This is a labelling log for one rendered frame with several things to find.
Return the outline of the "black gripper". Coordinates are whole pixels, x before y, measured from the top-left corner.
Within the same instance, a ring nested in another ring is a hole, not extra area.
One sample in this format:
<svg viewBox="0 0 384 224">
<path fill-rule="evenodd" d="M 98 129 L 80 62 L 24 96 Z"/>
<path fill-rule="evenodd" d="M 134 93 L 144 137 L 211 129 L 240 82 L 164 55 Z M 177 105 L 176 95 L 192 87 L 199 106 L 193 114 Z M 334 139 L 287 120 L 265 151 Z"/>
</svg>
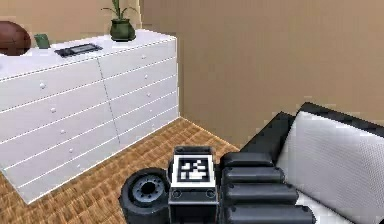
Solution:
<svg viewBox="0 0 384 224">
<path fill-rule="evenodd" d="M 121 187 L 119 204 L 127 224 L 169 224 L 169 182 L 161 168 L 133 173 Z"/>
</svg>

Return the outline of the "white chest of drawers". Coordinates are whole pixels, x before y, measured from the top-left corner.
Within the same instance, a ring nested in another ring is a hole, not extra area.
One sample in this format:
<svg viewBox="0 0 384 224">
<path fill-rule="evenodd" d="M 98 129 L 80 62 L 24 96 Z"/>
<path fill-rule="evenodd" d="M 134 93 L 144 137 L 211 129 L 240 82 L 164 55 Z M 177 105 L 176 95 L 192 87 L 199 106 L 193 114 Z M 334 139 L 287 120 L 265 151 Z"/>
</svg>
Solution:
<svg viewBox="0 0 384 224">
<path fill-rule="evenodd" d="M 30 204 L 179 116 L 177 40 L 139 30 L 75 40 L 62 58 L 0 55 L 0 172 Z"/>
</svg>

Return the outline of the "black remote control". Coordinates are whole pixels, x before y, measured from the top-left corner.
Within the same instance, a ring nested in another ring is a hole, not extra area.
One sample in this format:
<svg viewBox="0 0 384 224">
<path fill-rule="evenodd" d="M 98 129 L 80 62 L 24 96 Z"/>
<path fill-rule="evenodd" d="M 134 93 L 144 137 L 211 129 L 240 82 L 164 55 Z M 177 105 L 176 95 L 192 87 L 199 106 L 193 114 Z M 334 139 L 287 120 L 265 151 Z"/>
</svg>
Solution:
<svg viewBox="0 0 384 224">
<path fill-rule="evenodd" d="M 62 58 L 66 58 L 66 57 L 72 57 L 79 54 L 99 51 L 99 50 L 102 50 L 102 47 L 92 43 L 88 43 L 88 44 L 82 44 L 82 45 L 73 46 L 69 48 L 58 49 L 58 50 L 55 50 L 55 53 Z"/>
</svg>

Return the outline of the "green potted house plant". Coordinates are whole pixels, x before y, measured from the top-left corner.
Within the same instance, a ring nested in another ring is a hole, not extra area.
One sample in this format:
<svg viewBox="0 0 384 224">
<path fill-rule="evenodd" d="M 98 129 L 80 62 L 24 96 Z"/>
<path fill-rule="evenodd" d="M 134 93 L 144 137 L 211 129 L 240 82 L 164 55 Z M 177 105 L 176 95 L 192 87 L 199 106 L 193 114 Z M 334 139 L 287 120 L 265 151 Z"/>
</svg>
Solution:
<svg viewBox="0 0 384 224">
<path fill-rule="evenodd" d="M 131 9 L 134 12 L 137 12 L 137 9 L 131 6 L 121 9 L 120 0 L 111 1 L 113 4 L 112 8 L 104 7 L 104 10 L 109 10 L 116 15 L 116 17 L 111 20 L 111 27 L 109 31 L 111 39 L 115 42 L 133 41 L 136 38 L 135 29 L 130 23 L 130 20 L 124 17 L 124 14 L 128 9 Z"/>
</svg>

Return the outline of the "small green cup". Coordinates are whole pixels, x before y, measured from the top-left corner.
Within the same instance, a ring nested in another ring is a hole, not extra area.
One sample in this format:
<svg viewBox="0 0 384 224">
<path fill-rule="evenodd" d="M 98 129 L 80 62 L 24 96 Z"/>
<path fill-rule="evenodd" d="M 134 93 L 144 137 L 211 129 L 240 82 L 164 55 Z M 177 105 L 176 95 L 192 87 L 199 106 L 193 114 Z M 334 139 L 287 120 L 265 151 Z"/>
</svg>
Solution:
<svg viewBox="0 0 384 224">
<path fill-rule="evenodd" d="M 34 35 L 35 42 L 40 49 L 49 49 L 50 42 L 48 36 L 46 34 L 35 34 Z"/>
</svg>

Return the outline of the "brown ball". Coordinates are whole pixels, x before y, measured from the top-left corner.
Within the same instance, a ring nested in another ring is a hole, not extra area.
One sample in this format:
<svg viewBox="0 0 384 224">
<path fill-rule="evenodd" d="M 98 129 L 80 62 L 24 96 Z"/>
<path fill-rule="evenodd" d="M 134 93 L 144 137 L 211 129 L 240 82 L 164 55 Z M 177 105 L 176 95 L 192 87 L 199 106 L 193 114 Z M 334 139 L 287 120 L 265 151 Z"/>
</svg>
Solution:
<svg viewBox="0 0 384 224">
<path fill-rule="evenodd" d="M 0 53 L 6 56 L 21 56 L 31 48 L 28 32 L 11 21 L 0 21 Z"/>
</svg>

